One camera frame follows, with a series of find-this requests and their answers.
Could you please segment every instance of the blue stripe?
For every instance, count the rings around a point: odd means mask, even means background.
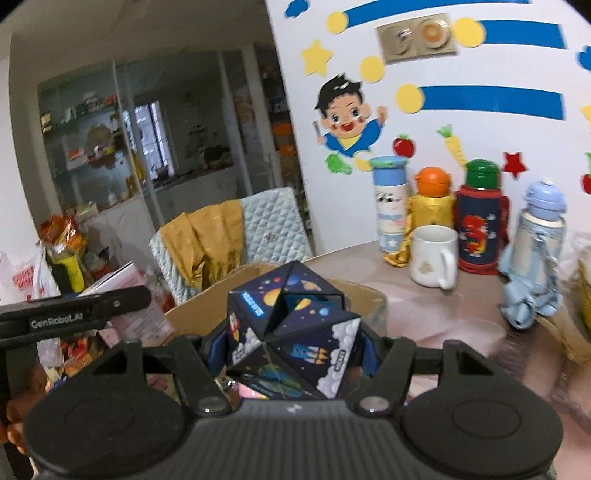
[[[523,20],[481,20],[485,44],[534,45],[566,49],[560,25]]]
[[[346,10],[349,17],[347,28],[356,27],[373,20],[392,15],[415,12],[426,8],[451,7],[472,4],[529,4],[530,0],[375,0],[365,5]]]
[[[545,90],[484,85],[421,87],[423,110],[516,113],[564,120],[562,95]]]

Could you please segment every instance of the light blue quilted fabric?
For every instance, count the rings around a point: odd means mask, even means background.
[[[245,261],[285,264],[312,257],[310,243],[304,230],[289,187],[257,193],[240,199],[244,221]],[[150,240],[152,254],[177,305],[199,293],[187,285],[173,263],[159,233]]]

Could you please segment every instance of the cartoon boy's hair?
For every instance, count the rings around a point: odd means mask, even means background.
[[[342,95],[357,95],[359,102],[363,103],[363,93],[361,93],[361,82],[349,80],[345,74],[337,75],[335,78],[326,82],[318,93],[318,104],[315,109],[320,110],[322,116],[326,118],[326,111],[330,104]]]

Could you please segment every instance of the table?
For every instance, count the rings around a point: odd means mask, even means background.
[[[509,328],[497,277],[459,273],[454,292],[415,284],[407,268],[386,264],[377,242],[315,257],[306,265],[324,277],[356,282],[384,293],[389,313],[380,335],[406,336],[419,346],[441,348],[447,339],[466,342],[493,359],[559,413],[564,439],[554,461],[559,480],[591,475],[591,362],[576,365],[540,325],[527,332]],[[435,386],[414,379],[411,394]]]

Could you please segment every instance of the wall socket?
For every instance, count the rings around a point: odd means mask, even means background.
[[[387,63],[457,53],[448,14],[402,20],[376,28]]]

